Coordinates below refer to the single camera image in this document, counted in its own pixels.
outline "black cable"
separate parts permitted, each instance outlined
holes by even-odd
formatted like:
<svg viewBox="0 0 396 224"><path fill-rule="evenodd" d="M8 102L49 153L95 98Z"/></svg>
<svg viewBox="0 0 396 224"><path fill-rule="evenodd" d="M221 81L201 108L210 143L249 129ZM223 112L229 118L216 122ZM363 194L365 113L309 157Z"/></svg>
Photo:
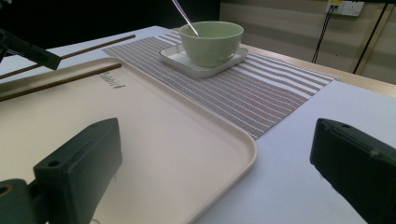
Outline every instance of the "black cable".
<svg viewBox="0 0 396 224"><path fill-rule="evenodd" d="M379 18L378 18L378 20L375 23L375 27L374 27L373 31L371 32L370 37L367 40L366 45L364 46L363 52L361 53L361 56L359 57L358 63L356 63L355 69L353 69L353 72L352 72L353 74L356 74L356 72L358 71L358 68L361 65L361 60L363 59L364 54L366 53L367 49L369 48L370 42L373 39L373 36L375 34L375 31L376 31L376 28L378 28L378 24L381 22L382 17L384 16L385 11L387 10L387 7L388 7L388 3L386 3L384 8L382 8L381 14L379 15Z"/></svg>
<svg viewBox="0 0 396 224"><path fill-rule="evenodd" d="M319 41L318 41L318 44L317 44L317 48L316 48L316 50L315 50L314 57L313 57L313 59L312 59L312 63L316 63L316 62L317 62L317 58L318 58L318 53L319 53L320 45L321 45L321 42L322 42L322 40L323 40L323 36L324 36L324 34L326 33L326 29L327 29L327 25L329 24L330 16L332 15L332 12L333 12L336 8L337 8L336 6L330 6L329 11L327 11L326 19L324 20L324 23L323 23L322 32L321 32L321 34L320 34L320 38L319 38Z"/></svg>

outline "wall outlet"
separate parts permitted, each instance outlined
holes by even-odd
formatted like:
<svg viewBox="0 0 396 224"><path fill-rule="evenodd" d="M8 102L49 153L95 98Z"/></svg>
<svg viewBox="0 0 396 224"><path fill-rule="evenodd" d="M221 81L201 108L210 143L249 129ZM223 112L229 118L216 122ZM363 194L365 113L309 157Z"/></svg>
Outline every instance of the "wall outlet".
<svg viewBox="0 0 396 224"><path fill-rule="evenodd" d="M345 1L341 15L358 17L363 8L363 2Z"/></svg>
<svg viewBox="0 0 396 224"><path fill-rule="evenodd" d="M345 1L343 0L329 0L324 12L327 13L330 10L330 6L337 6L337 8L332 11L332 14L341 14L344 8L344 3Z"/></svg>

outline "wooden stick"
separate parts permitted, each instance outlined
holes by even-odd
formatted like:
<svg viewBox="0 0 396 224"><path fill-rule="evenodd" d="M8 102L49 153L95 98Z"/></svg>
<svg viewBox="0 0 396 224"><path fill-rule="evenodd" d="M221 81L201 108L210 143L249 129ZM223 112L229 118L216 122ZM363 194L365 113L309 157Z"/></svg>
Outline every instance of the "wooden stick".
<svg viewBox="0 0 396 224"><path fill-rule="evenodd" d="M99 69L93 70L91 72L83 73L83 74L80 74L80 75L77 75L77 76L74 76L74 77L68 77L68 78L65 78L65 79L54 81L54 82L51 82L49 84L45 84L45 85L42 85L42 86L39 86L39 87L34 87L34 88L30 89L30 90L20 91L20 92L12 93L10 95L2 96L2 97L0 97L0 102L6 101L6 100L9 100L9 99L13 99L13 98L17 98L17 97L20 97L20 96L23 96L23 95L27 95L27 94L30 94L30 93L33 93L33 92L36 92L36 91L43 91L43 90L46 90L46 89L49 89L49 88L52 88L52 87L60 86L60 85L63 85L65 83L69 83L69 82L72 82L72 81L83 79L84 77L91 77L91 76L94 76L94 75L98 75L98 74L101 74L101 73L104 73L104 72L108 72L110 70L114 70L114 69L120 68L120 67L122 67L122 65L120 63L114 63L114 64L112 64L110 66L99 68Z"/></svg>
<svg viewBox="0 0 396 224"><path fill-rule="evenodd" d="M128 39L131 39L131 38L135 38L135 35L128 35L128 36L125 36L123 38L115 39L115 40L112 40L112 41L108 41L106 43L103 43L103 44L100 44L100 45L96 45L96 46L93 46L93 47L90 47L90 48L87 48L87 49L78 50L76 52L69 53L69 54L66 54L64 56L61 56L61 59L62 60L63 59L68 59L68 58L77 56L79 54L83 54L83 53L89 52L91 50L99 49L99 48L106 47L106 46L109 46L109 45L112 45L112 44L117 44L117 43L119 43L121 41L128 40ZM12 76L15 76L15 75L17 75L19 73L24 73L24 72L36 69L36 68L41 67L41 66L42 66L41 64L34 64L34 65L31 65L31 66L24 67L22 69L10 72L10 73L5 73L2 76L0 76L0 79L6 78L6 77L12 77Z"/></svg>

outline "plastic tray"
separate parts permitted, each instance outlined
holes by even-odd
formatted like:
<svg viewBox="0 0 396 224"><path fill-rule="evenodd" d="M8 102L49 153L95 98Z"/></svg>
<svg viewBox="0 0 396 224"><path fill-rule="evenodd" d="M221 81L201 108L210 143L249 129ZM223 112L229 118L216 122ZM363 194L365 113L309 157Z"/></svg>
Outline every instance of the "plastic tray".
<svg viewBox="0 0 396 224"><path fill-rule="evenodd" d="M173 65L190 76L213 77L214 75L244 61L248 55L248 50L240 48L230 61L215 68L204 68L193 63L187 56L182 45L162 49L160 51L160 55L164 62Z"/></svg>
<svg viewBox="0 0 396 224"><path fill-rule="evenodd" d="M94 219L102 224L193 222L253 165L257 149L248 134L118 59L13 84L44 83L57 74L109 63L122 68L0 103L0 176L31 182L33 166L51 151L89 124L115 117L123 164Z"/></svg>

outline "tray rim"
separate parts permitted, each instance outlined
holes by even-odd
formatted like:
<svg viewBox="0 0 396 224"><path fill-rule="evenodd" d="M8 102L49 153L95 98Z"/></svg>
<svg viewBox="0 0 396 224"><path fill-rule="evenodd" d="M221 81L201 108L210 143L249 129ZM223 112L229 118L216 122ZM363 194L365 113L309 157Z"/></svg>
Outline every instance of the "tray rim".
<svg viewBox="0 0 396 224"><path fill-rule="evenodd" d="M101 64L103 63L121 63L122 67L129 67L132 70L135 70L136 72L142 74L145 76L145 78L148 78L150 80L150 82L153 82L155 85L160 85L162 88L164 88L166 91L170 91L172 95L176 95L177 97L181 97L183 98L185 101L189 102L189 104L192 104L194 106L198 106L200 107L200 109L202 109L203 111L206 112L206 114L212 118L221 120L221 122L223 122L224 124L226 124L227 126L229 126L230 128L234 129L235 131L239 132L238 137L243 137L246 139L246 141L252 146L252 148L250 149L250 153L251 153L251 158L249 159L249 162L247 162L245 164L245 167L243 167L241 169L240 172L238 172L233 179L231 179L229 182L225 183L225 188L223 186L221 186L219 192L215 192L216 197L212 198L211 200L208 200L208 202L205 202L202 204L201 209L199 209L198 213L193 214L192 216L190 216L190 218L187 218L185 220L185 222L183 223L192 223L193 221L195 221L199 216L201 216L207 209L210 208L210 206L215 203L222 195L224 195L231 187L233 187L233 185L235 183L237 183L247 172L249 172L251 170L251 168L253 167L255 161L257 160L258 157L258 150L257 150L257 144L256 142L253 140L253 138L244 130L242 130L241 128L239 128L238 126L236 126L235 124L231 123L230 121L228 121L227 119L224 119L223 117L213 113L212 111L208 110L207 108L205 108L204 106L196 103L195 101L193 101L192 99L190 99L189 97L183 95L182 93L172 89L171 87L168 87L167 85L165 85L164 83L162 83L160 80L157 80L156 78L150 76L149 74L147 74L146 72L134 67L133 65L119 59L119 58L114 58L114 57L107 57L107 58L101 58L98 60L93 60L93 61L89 61L86 63L79 63L76 65L72 65L66 68L62 68L56 71L50 71L50 72L46 72L46 73L42 73L42 74L38 74L34 77L25 77L22 79L17 79L17 80L13 80L10 81L8 83L15 83L15 82L23 82L23 81L29 81L29 78L39 78L40 76L43 75L53 75L56 76L57 73L67 73L67 72L75 72L76 68L83 68L86 66L89 67L95 67L95 66L102 66ZM19 99L18 98L14 98L14 99L10 99L4 102L1 102L0 104L9 102L9 101L14 101Z"/></svg>

